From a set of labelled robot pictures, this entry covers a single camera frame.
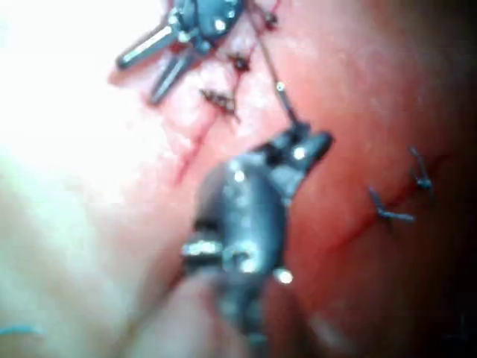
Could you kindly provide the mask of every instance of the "forceps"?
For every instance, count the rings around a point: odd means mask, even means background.
[[[120,70],[126,70],[153,54],[181,45],[151,93],[150,102],[160,103],[171,88],[195,64],[218,45],[245,10],[245,0],[174,0],[162,23],[116,59]]]

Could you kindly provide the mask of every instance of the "surgical suture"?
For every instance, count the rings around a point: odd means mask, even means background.
[[[374,206],[376,207],[376,211],[379,217],[384,219],[402,220],[404,222],[416,221],[416,218],[412,215],[402,214],[402,213],[393,213],[391,211],[386,210],[385,205],[383,204],[381,198],[379,197],[378,192],[370,186],[367,189],[370,193],[371,200],[373,201]]]
[[[17,324],[12,326],[0,327],[0,336],[9,336],[12,334],[42,335],[42,331],[39,328],[27,324]]]
[[[416,182],[417,187],[424,190],[428,190],[432,200],[434,200],[435,199],[434,186],[432,185],[431,178],[427,174],[426,164],[424,163],[424,159],[422,155],[420,155],[419,151],[417,151],[415,147],[410,147],[409,151],[416,158],[417,164],[419,166],[419,171],[420,171],[420,174],[418,175],[415,169],[411,169],[410,171],[411,176]]]
[[[229,60],[232,62],[233,67],[239,72],[250,71],[250,61],[245,56],[235,53],[228,55]]]
[[[271,11],[265,10],[262,6],[258,5],[256,2],[252,2],[253,9],[257,10],[263,18],[265,27],[268,30],[274,30],[278,25],[278,16]]]
[[[233,97],[213,91],[211,89],[200,89],[200,93],[209,103],[219,107],[225,113],[236,114],[236,101]]]

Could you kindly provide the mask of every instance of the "stitch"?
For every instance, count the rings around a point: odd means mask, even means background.
[[[251,2],[251,10],[256,10],[259,15],[262,17],[263,22],[267,30],[272,31],[278,26],[278,16],[271,11],[265,10],[262,6],[258,5],[256,2]]]
[[[370,193],[371,200],[373,201],[374,206],[376,207],[376,212],[377,212],[378,216],[380,216],[381,218],[402,220],[404,222],[415,222],[416,221],[415,217],[413,217],[412,215],[401,214],[401,213],[392,213],[391,211],[387,211],[385,209],[385,205],[382,203],[382,200],[379,197],[379,194],[377,193],[377,191],[370,186],[367,189]]]
[[[417,175],[415,169],[411,169],[410,175],[416,182],[417,187],[429,191],[432,201],[435,201],[434,185],[427,174],[426,164],[424,163],[422,155],[420,155],[419,151],[417,151],[415,147],[410,147],[409,151],[416,158],[420,170],[420,176]]]
[[[240,118],[236,115],[236,100],[228,95],[211,89],[199,89],[201,95],[211,104],[214,104],[223,113],[233,116],[237,122]]]
[[[248,72],[250,71],[250,60],[245,56],[235,53],[227,55],[229,61],[232,62],[233,67],[239,72]]]

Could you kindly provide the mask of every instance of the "pink skin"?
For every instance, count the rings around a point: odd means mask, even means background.
[[[404,354],[418,330],[442,320],[433,298],[468,237],[471,31],[430,5],[395,3],[263,3],[277,7],[279,29],[263,39],[297,112],[337,139],[297,195],[287,253],[312,340],[329,357]],[[164,12],[157,0],[0,5],[0,324],[45,331],[5,337],[0,355],[207,357],[220,347],[243,356],[204,283],[165,294],[203,176],[287,118],[245,18],[222,49],[250,53],[252,72],[239,77],[209,58],[160,107],[147,106],[169,53],[127,74],[112,63]],[[204,102],[201,88],[235,91],[241,123]],[[426,156],[433,208],[408,176],[410,145]],[[367,186],[417,222],[394,222],[390,233]],[[292,357],[298,323],[279,296],[270,294],[268,315]],[[167,345],[171,336],[185,344]]]

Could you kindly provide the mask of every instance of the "skin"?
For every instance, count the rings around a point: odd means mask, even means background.
[[[427,348],[445,353],[457,314],[473,319],[461,279],[474,259],[472,17],[455,1],[413,2],[263,2],[279,28],[262,38],[297,113],[337,139],[291,210],[294,282],[268,292],[276,357],[306,345],[324,357],[436,357]],[[1,337],[2,356],[246,356],[215,314],[210,278],[170,288],[203,176],[288,122],[246,19],[222,49],[250,54],[251,72],[216,55],[148,106],[169,53],[125,74],[113,61],[165,9],[0,4],[0,324],[45,332]],[[235,91],[240,123],[200,88]],[[434,206],[409,177],[410,145]],[[389,230],[367,186],[417,221]]]

